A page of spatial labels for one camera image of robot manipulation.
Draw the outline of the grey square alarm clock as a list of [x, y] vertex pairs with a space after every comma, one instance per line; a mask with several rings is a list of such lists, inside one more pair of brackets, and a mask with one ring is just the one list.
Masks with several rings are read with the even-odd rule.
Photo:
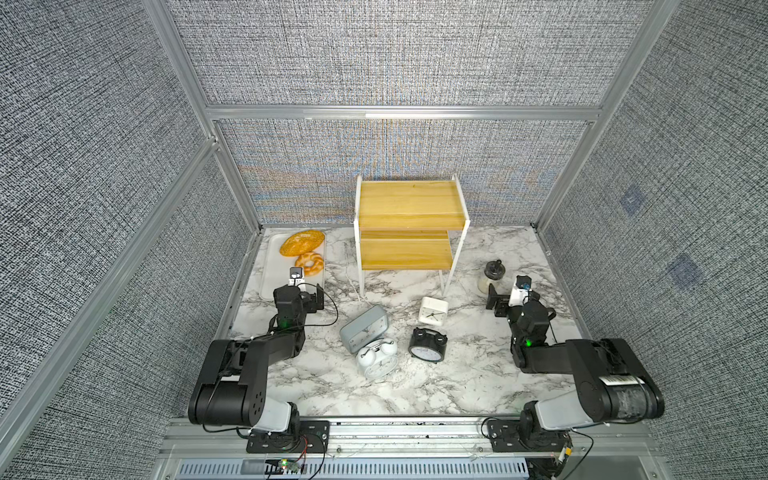
[[374, 305], [348, 322], [340, 330], [344, 347], [356, 354], [365, 345], [380, 338], [389, 328], [389, 317], [384, 308]]

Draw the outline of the small white square alarm clock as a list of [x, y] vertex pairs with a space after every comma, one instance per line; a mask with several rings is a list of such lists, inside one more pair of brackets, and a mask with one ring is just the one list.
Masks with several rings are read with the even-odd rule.
[[447, 319], [448, 311], [447, 301], [423, 297], [418, 312], [418, 322], [424, 325], [442, 326]]

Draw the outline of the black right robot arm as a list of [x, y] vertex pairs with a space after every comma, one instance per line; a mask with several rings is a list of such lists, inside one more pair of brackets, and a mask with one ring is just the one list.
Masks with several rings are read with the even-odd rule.
[[520, 277], [508, 295], [489, 286], [486, 308], [507, 319], [510, 353], [521, 372], [570, 375], [574, 389], [526, 403], [516, 420], [488, 421], [494, 451], [554, 451], [566, 445], [574, 428], [636, 423], [663, 415], [662, 393], [625, 340], [548, 344], [547, 332], [557, 312], [544, 306], [528, 286], [527, 277]]

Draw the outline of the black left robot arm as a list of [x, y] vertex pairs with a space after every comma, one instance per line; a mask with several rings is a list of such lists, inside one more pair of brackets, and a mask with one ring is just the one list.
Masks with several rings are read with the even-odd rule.
[[300, 354], [306, 340], [306, 317], [324, 308], [325, 291], [315, 286], [308, 293], [284, 285], [274, 290], [273, 297], [276, 314], [266, 334], [210, 344], [188, 404], [191, 423], [261, 433], [288, 433], [298, 428], [295, 405], [268, 396], [268, 371], [271, 365]]

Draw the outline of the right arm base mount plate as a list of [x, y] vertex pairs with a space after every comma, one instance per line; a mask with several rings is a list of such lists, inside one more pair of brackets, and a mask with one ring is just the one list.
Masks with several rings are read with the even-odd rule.
[[559, 454], [571, 446], [566, 431], [536, 429], [517, 419], [488, 417], [481, 424], [481, 432], [494, 453]]

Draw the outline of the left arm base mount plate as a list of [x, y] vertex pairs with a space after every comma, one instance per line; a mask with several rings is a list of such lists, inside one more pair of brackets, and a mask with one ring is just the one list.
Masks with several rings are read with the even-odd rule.
[[253, 430], [247, 439], [249, 454], [312, 453], [327, 452], [330, 422], [300, 420], [285, 432], [261, 432]]

